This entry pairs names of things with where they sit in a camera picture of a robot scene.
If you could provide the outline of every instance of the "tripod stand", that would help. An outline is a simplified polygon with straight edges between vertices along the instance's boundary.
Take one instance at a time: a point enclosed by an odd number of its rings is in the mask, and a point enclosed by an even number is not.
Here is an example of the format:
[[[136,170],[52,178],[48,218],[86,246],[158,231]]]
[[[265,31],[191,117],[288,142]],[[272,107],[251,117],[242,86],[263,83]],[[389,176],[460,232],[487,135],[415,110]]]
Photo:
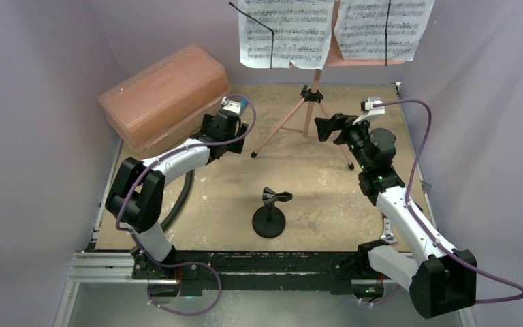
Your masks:
[[[311,120],[312,120],[312,113],[313,113],[313,108],[314,108],[314,102],[317,102],[317,104],[320,107],[321,111],[323,112],[324,116],[326,116],[326,118],[330,118],[330,114],[328,113],[328,111],[326,110],[324,104],[322,103],[323,95],[318,91],[320,77],[321,77],[321,70],[320,69],[316,69],[315,72],[314,72],[314,79],[313,79],[311,88],[308,89],[308,86],[304,85],[304,88],[302,89],[302,92],[300,93],[300,95],[302,96],[302,99],[300,99],[298,104],[296,104],[296,106],[294,106],[294,108],[291,109],[291,111],[285,116],[285,118],[278,123],[278,125],[274,128],[274,130],[270,133],[270,135],[264,140],[264,142],[251,153],[251,157],[252,158],[257,157],[259,152],[267,145],[267,143],[269,143],[269,141],[277,134],[277,132],[280,129],[283,129],[285,131],[294,131],[294,132],[297,132],[297,133],[301,133],[302,136],[305,137],[305,138],[314,138],[314,139],[317,140],[317,137],[312,137],[312,136],[308,135],[308,131],[309,131],[309,128],[310,128],[310,123],[311,123]],[[299,130],[299,129],[292,129],[292,128],[283,127],[290,120],[290,118],[306,102],[308,102],[308,108],[307,108],[307,111],[306,111],[306,119],[304,121],[304,129],[303,130]],[[340,150],[342,151],[342,154],[344,155],[344,158],[346,159],[346,164],[348,165],[348,168],[350,170],[353,170],[354,166],[353,166],[353,162],[352,162],[352,155],[349,152],[348,148],[346,146],[344,146],[344,145],[340,145]]]

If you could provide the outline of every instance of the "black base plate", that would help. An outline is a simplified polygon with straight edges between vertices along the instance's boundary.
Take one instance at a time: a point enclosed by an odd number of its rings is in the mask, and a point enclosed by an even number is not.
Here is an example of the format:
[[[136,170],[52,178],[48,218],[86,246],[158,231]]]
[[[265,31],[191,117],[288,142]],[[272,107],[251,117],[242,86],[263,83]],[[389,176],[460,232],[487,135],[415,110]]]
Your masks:
[[[362,287],[353,280],[375,281],[379,274],[360,265],[356,252],[300,251],[196,251],[177,250],[176,262],[203,262],[219,274],[224,290],[329,291],[353,294]],[[157,267],[144,255],[134,257],[133,279],[174,279],[175,269]],[[182,268],[180,296],[201,296],[202,290],[217,290],[217,280],[204,267]]]
[[[278,208],[274,208],[268,219],[268,213],[264,207],[261,207],[253,214],[251,224],[253,230],[264,238],[277,237],[285,229],[285,216]]]

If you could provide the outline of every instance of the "orange plastic container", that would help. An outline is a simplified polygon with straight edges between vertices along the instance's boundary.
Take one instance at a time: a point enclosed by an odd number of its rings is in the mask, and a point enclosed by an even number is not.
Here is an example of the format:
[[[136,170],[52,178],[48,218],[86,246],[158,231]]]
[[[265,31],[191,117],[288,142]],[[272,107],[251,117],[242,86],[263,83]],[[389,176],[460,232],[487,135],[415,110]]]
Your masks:
[[[125,143],[152,157],[197,131],[230,89],[225,68],[190,45],[105,92],[99,102]]]

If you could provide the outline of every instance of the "stain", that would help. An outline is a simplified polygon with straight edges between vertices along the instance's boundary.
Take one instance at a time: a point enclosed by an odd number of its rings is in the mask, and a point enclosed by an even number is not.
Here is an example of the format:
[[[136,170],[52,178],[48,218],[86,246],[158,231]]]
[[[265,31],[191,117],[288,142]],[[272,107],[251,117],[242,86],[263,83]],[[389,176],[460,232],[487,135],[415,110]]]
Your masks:
[[[316,226],[316,224],[315,224],[314,221],[310,221],[310,222],[308,223],[308,228],[312,231],[312,233],[314,233],[314,234],[317,234],[317,233],[318,233],[318,231],[317,231],[317,226]]]
[[[316,220],[318,216],[318,212],[317,211],[313,211],[309,216],[308,216],[308,220]]]
[[[322,185],[327,185],[328,181],[326,180],[326,176],[328,175],[328,172],[326,172],[325,169],[320,169],[319,172],[321,173],[321,179],[318,179],[317,182]]]
[[[168,230],[167,232],[165,232],[165,237],[167,238],[168,241],[172,241],[174,238],[175,238],[175,231],[174,230]]]

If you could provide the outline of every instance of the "music stand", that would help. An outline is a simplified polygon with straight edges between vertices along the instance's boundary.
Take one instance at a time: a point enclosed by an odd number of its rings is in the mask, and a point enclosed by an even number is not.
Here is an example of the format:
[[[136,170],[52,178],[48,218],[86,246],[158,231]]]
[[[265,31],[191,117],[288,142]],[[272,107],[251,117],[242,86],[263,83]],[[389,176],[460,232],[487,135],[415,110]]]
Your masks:
[[[336,40],[336,37],[334,36],[334,27],[336,26],[336,21],[338,18],[338,8],[340,6],[340,1],[336,0],[334,2],[334,12],[332,15],[332,41],[330,42],[330,50],[328,52],[328,58],[326,59],[326,67],[339,67],[339,66],[367,66],[367,65],[399,65],[401,63],[404,63],[404,61],[385,61],[385,60],[344,60],[342,56],[342,51],[340,50],[340,46],[338,45],[338,41]],[[314,102],[317,102],[323,115],[326,118],[330,118],[330,114],[326,107],[323,104],[323,95],[319,92],[319,79],[321,77],[321,69],[316,69],[314,71],[314,78],[312,81],[312,85],[308,89],[307,85],[304,85],[302,92],[300,95],[302,96],[302,99],[294,106],[294,108],[291,109],[291,111],[280,121],[276,127],[272,130],[270,135],[262,142],[261,145],[259,145],[252,153],[251,157],[255,158],[259,154],[259,152],[271,141],[271,139],[277,134],[278,131],[281,129],[285,131],[294,131],[297,133],[301,133],[303,137],[305,138],[313,138],[317,140],[317,137],[309,136],[308,132],[310,129],[310,123],[312,119],[312,113],[314,109]],[[304,129],[292,129],[283,127],[289,119],[304,105],[304,103],[308,103],[308,107],[306,110],[306,119],[304,121]],[[346,159],[346,164],[348,165],[348,168],[350,170],[354,169],[353,162],[352,162],[352,155],[349,152],[349,149],[344,146],[340,145],[340,150],[342,151],[342,154],[344,155],[344,158]]]

